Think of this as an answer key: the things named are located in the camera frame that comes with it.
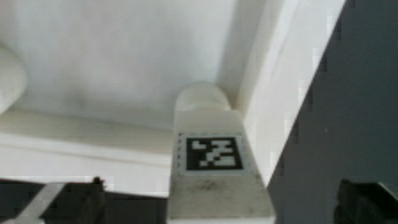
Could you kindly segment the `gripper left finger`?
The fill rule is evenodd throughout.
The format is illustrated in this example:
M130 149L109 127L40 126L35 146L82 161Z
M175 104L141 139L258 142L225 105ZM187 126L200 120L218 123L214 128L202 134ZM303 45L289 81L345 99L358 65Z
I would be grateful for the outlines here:
M91 182L54 182L45 185L11 224L104 224L106 186Z

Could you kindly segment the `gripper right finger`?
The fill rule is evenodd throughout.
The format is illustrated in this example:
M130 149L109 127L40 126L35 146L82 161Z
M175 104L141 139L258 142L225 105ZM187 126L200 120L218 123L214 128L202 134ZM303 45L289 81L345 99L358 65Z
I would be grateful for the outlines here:
M398 224L398 185L342 180L335 224Z

